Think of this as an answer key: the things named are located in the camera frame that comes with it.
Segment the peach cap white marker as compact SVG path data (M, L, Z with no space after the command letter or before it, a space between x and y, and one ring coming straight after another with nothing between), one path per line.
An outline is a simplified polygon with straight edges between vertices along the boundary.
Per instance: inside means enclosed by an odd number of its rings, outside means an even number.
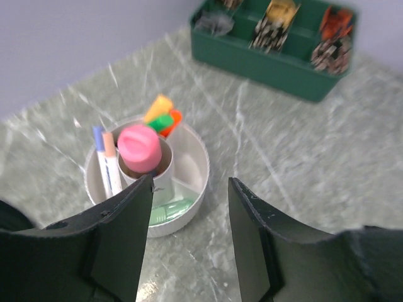
M115 196L122 191L122 182L116 157L116 147L111 132L103 132L103 143L105 146L105 157L107 173L110 180L112 194Z

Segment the mint green correction tape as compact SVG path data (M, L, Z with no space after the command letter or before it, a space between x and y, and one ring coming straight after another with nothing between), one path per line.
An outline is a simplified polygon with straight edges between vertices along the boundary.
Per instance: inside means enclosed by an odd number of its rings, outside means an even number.
M192 200L182 199L152 208L149 226L159 225L171 221L185 213L192 205Z

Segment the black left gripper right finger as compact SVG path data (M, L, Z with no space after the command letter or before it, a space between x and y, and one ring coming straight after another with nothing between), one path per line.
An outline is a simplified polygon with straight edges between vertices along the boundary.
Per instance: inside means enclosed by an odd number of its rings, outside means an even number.
M229 218L243 301L401 301L402 231L305 225L235 177Z

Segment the orange navy rolled tie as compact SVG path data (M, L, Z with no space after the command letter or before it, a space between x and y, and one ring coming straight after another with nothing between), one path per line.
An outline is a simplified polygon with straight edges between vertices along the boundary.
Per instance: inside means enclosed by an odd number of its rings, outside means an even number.
M338 39L349 35L353 28L353 12L349 9L336 9L329 6L322 18L319 31L321 40Z

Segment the dark patterned rolled tie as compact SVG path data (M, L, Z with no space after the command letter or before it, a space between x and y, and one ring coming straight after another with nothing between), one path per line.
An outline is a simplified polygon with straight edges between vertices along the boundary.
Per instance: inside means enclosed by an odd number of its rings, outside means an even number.
M345 36L320 42L312 52L310 61L315 70L341 74L347 71L350 57L351 38Z

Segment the orange pastel highlighter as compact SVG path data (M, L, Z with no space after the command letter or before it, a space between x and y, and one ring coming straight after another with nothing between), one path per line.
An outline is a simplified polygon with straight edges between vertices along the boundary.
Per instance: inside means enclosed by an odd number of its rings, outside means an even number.
M174 107L173 102L165 95L159 94L144 116L144 122L149 123L160 115L168 114Z

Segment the blue cap white marker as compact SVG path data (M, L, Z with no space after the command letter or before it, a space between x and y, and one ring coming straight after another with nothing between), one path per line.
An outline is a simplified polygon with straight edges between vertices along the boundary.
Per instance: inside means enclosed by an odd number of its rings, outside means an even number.
M112 191L111 191L110 179L108 176L108 170L107 170L107 165L106 165L105 145L104 145L104 141L103 141L104 130L105 129L102 126L93 127L93 135L94 135L94 141L95 141L95 149L96 149L96 153L98 156L99 169L101 172L101 178L103 181L105 196L106 196L106 199L109 199L112 197Z

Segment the green black highlighter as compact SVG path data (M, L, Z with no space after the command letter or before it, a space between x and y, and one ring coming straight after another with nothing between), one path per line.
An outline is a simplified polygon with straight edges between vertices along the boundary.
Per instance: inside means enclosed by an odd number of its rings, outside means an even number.
M169 114L160 115L154 120L147 123L147 126L152 128L156 132L160 132L161 130L169 127L173 124L173 119Z

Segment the black white rolled tie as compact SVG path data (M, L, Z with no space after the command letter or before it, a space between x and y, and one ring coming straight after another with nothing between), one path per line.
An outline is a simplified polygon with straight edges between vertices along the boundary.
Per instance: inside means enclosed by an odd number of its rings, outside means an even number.
M287 37L288 27L283 18L271 20L265 16L258 21L249 48L262 50L265 53L280 52Z

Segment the white round desk organizer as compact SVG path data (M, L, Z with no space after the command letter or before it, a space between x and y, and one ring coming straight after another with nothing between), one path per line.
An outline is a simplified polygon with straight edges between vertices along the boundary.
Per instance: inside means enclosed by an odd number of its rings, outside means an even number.
M122 130L128 126L140 123L142 118L135 116L123 120L118 126L110 128L115 143ZM181 122L173 132L161 139L162 149L166 149L169 159L166 170L154 178L154 197L152 208L168 204L173 201L190 199L193 205L181 216L154 226L149 226L147 238L163 237L185 227L199 210L210 173L208 152L201 137L191 126ZM125 189L136 181L124 172L123 161L117 155L122 188ZM98 156L94 146L90 149L84 166L84 185L87 195L93 204L106 200Z

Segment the green compartment tray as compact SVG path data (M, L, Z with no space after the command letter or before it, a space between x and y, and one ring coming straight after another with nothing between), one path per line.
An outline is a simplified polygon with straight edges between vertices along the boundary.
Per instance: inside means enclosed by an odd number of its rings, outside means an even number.
M342 4L329 1L294 1L300 5L296 15L285 20L288 37L280 52L249 48L253 31L263 17L270 1L204 1L190 17L191 52L194 59L250 80L285 91L308 101L319 102L349 72L329 74L315 70L311 55L321 40L319 27L326 9L349 9L353 12L351 57L353 54L356 12ZM202 11L221 11L234 21L231 32L213 36L194 28Z

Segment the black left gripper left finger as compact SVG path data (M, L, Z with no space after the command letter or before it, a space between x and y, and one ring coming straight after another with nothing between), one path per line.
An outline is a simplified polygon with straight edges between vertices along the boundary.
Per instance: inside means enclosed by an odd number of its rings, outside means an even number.
M154 183L39 229L1 203L2 301L135 301Z

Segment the yellow rolled tie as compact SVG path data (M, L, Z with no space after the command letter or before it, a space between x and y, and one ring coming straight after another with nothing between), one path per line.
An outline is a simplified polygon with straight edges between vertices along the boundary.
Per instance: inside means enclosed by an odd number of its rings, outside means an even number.
M268 5L265 14L270 20L281 18L285 21L292 19L299 8L300 5L296 5L294 1L272 0Z

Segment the grey rolled sock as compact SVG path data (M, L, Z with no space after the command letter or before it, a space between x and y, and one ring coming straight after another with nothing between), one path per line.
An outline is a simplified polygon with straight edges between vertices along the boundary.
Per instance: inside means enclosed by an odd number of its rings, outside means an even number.
M194 28L213 36L224 36L232 31L235 21L221 11L202 11L196 17Z

